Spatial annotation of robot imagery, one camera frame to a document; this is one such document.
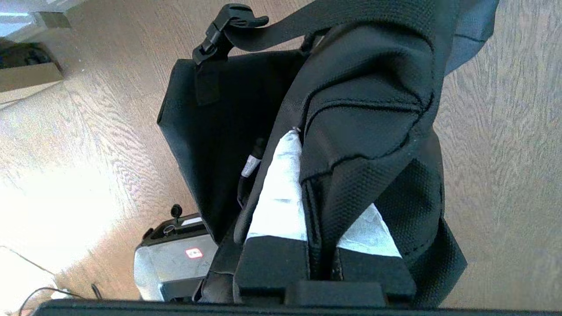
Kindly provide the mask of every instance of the black strap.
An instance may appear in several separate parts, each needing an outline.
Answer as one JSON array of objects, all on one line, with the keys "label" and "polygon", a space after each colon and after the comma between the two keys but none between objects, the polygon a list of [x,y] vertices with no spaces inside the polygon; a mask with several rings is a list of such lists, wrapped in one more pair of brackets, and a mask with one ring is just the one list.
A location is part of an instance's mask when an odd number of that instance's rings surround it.
[{"label": "black strap", "polygon": [[424,31],[430,29],[434,21],[434,5],[431,0],[316,0],[268,27],[229,25],[224,34],[235,47],[250,52],[351,22],[400,24],[426,34]]}]

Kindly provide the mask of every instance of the strap clip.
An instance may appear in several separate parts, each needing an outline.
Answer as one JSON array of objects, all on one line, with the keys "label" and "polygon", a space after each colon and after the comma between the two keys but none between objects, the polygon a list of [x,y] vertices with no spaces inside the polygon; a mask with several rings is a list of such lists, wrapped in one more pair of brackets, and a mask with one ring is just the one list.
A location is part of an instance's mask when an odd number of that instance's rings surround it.
[{"label": "strap clip", "polygon": [[197,65],[208,59],[226,59],[234,45],[226,38],[224,29],[227,26],[235,28],[258,28],[269,22],[267,16],[255,17],[252,9],[243,4],[226,4],[215,20],[209,25],[205,34],[207,37],[193,50],[192,58]]}]

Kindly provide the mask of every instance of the red label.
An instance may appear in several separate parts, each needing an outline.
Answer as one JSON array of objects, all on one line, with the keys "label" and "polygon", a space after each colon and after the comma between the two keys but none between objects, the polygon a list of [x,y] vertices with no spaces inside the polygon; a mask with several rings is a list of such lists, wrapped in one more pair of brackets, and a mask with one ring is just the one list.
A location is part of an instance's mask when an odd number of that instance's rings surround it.
[{"label": "red label", "polygon": [[201,250],[199,250],[199,248],[191,248],[185,251],[185,254],[187,255],[187,257],[189,257],[190,259],[197,259],[197,258],[202,258],[203,257],[203,253],[201,252]]}]

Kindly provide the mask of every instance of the plastic buckle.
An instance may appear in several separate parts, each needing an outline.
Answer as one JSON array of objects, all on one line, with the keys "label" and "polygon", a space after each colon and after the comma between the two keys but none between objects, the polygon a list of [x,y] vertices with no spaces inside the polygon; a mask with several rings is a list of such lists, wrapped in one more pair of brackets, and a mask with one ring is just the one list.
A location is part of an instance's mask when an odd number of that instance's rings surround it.
[{"label": "plastic buckle", "polygon": [[252,9],[243,4],[226,4],[219,11],[215,20],[209,25],[205,34],[207,37],[193,50],[192,59],[197,65],[213,59],[226,59],[230,50],[234,47],[226,38],[224,29],[227,26],[236,28],[257,28],[269,22],[267,16],[255,17]]}]

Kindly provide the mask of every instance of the wooden floor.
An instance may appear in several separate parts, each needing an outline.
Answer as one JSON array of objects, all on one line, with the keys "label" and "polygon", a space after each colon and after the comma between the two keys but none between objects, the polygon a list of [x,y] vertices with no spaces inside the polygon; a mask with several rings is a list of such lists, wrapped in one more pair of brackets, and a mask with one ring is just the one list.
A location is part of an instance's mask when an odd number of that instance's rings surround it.
[{"label": "wooden floor", "polygon": [[[272,21],[306,1],[251,1]],[[222,1],[89,0],[44,38],[65,77],[0,111],[0,245],[92,297],[136,299],[133,253],[177,202],[155,124],[177,58]],[[562,309],[562,1],[502,1],[483,51],[445,80],[436,131],[468,269],[443,306]]]}]

